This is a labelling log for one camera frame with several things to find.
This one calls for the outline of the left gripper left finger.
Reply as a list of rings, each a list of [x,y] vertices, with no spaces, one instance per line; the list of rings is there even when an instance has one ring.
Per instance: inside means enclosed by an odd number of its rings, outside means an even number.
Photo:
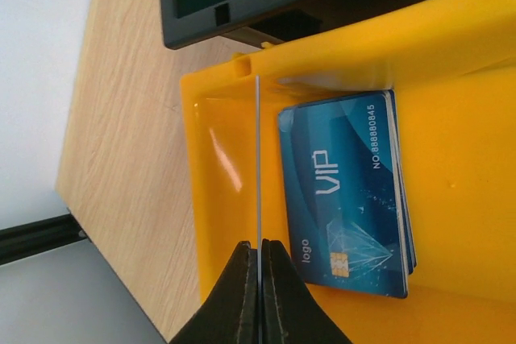
[[[257,253],[238,242],[216,284],[172,343],[257,343]]]

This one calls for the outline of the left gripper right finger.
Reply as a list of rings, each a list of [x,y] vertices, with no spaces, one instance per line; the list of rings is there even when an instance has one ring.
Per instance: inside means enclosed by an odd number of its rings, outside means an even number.
[[[265,343],[349,343],[299,276],[278,240],[262,242],[262,334]]]

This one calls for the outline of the blue VIP card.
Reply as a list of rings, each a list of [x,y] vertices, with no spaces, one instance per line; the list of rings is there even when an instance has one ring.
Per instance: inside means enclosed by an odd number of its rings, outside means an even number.
[[[261,211],[261,144],[260,144],[260,76],[255,77],[256,124],[256,253],[257,253],[257,328],[258,343],[263,339],[263,288],[262,288],[262,211]]]

